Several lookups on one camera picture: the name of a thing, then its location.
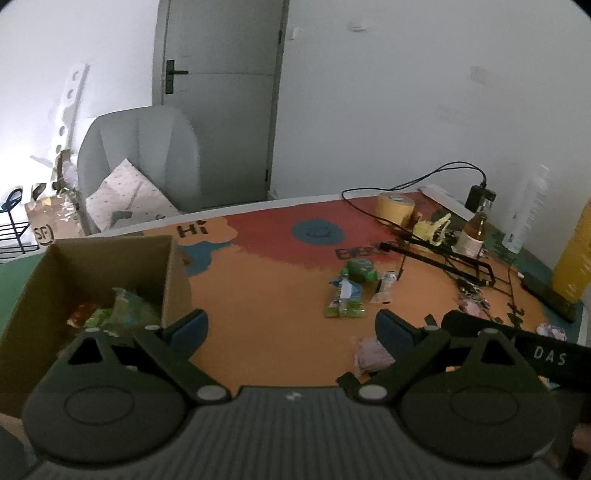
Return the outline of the white perforated board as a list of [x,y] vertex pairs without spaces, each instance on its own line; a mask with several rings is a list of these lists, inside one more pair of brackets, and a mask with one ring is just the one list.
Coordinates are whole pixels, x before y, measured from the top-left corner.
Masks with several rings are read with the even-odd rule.
[[87,63],[78,62],[70,67],[66,75],[57,105],[49,114],[41,152],[31,156],[38,166],[44,167],[44,170],[36,176],[34,187],[49,183],[56,168],[57,157],[63,151],[73,152],[78,110],[88,71]]

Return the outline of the yellow toy figure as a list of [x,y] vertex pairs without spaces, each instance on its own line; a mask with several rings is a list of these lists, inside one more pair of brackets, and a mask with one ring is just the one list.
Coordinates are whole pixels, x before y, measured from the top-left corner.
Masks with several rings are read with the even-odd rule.
[[434,246],[440,246],[446,236],[447,228],[451,223],[452,215],[447,213],[437,221],[418,221],[413,228],[413,235]]

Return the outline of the small blue white packet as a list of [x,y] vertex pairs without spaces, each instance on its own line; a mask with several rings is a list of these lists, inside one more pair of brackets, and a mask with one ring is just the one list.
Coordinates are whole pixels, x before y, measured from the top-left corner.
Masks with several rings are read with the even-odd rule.
[[560,341],[567,341],[568,336],[565,330],[559,326],[551,325],[549,323],[542,323],[536,328],[538,335],[553,338]]

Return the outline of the white dotted cushion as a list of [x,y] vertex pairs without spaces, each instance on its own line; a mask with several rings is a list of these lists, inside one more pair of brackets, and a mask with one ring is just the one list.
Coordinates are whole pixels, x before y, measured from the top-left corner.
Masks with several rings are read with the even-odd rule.
[[99,231],[179,214],[164,194],[127,159],[86,198],[85,207]]

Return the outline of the black flat box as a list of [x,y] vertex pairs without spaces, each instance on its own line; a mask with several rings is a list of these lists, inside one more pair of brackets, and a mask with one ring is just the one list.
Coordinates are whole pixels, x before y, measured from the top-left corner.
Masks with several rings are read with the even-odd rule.
[[530,273],[523,274],[521,286],[565,323],[573,324],[575,322],[577,318],[577,307],[555,292],[550,286]]

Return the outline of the yellow tape roll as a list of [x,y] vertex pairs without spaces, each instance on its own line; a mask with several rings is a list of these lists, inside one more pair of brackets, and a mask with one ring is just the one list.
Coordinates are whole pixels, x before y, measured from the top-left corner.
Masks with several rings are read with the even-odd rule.
[[383,224],[407,227],[415,211],[415,201],[394,192],[381,193],[377,197],[374,215]]

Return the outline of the white power strip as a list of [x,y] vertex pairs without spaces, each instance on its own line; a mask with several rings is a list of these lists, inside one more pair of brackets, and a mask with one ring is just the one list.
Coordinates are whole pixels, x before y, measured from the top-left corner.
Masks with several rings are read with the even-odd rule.
[[468,210],[463,204],[456,200],[448,191],[442,187],[430,184],[419,188],[419,191],[435,201],[449,212],[455,214],[459,218],[469,221],[474,217],[474,213]]

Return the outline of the brown SF paper bag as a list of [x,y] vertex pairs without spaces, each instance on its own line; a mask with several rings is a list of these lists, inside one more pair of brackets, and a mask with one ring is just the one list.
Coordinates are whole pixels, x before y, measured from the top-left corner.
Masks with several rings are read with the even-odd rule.
[[25,211],[40,248],[47,248],[56,240],[85,236],[79,211],[67,195],[30,201],[25,204]]

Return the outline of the clear plastic water bottle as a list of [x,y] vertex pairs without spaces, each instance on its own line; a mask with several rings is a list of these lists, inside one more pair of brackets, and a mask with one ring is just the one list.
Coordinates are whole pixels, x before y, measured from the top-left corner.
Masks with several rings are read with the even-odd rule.
[[518,254],[541,210],[548,190],[549,168],[540,164],[520,184],[512,202],[505,226],[502,245],[512,254]]

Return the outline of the black power adapter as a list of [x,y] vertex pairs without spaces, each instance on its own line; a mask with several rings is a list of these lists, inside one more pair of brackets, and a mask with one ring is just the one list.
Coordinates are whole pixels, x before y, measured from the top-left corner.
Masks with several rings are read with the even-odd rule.
[[465,207],[476,213],[490,208],[496,200],[497,194],[483,185],[473,185],[469,191]]

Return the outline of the light green snack packet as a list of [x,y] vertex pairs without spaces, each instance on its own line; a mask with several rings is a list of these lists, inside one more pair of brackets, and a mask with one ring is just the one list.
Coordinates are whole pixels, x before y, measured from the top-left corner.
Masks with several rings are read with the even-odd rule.
[[363,318],[366,316],[366,309],[359,299],[335,297],[325,307],[324,316],[325,318]]

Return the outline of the grey door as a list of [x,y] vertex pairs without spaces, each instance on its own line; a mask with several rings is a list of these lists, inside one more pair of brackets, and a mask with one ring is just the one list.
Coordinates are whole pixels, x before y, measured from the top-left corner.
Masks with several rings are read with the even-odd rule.
[[[200,155],[202,208],[266,198],[283,41],[281,1],[163,1],[154,100],[180,109]],[[189,74],[164,94],[165,61]]]

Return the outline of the brown cardboard box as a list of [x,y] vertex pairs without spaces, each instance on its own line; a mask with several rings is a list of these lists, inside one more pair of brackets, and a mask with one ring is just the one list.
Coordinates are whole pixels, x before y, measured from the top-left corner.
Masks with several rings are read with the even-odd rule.
[[1,267],[1,411],[23,405],[66,343],[82,304],[109,306],[118,288],[137,294],[168,326],[191,309],[189,256],[169,236],[59,240]]

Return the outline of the colourful printed table mat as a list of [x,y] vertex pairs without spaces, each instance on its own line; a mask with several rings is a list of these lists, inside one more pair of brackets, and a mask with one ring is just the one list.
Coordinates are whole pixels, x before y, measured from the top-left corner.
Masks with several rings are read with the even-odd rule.
[[391,232],[341,201],[209,213],[133,237],[148,236],[169,236],[188,254],[191,310],[209,320],[192,361],[231,390],[331,385],[352,367],[353,342],[374,334],[378,307],[368,303],[363,318],[325,318],[330,282],[349,259],[402,271],[390,307],[413,325],[458,305],[446,273],[380,251]]

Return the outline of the brown glass bottle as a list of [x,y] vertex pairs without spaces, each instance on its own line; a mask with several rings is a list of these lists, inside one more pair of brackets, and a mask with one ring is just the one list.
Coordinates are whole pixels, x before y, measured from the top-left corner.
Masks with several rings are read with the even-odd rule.
[[458,254],[473,259],[480,256],[486,239],[487,220],[487,214],[484,211],[479,211],[465,224],[455,245]]

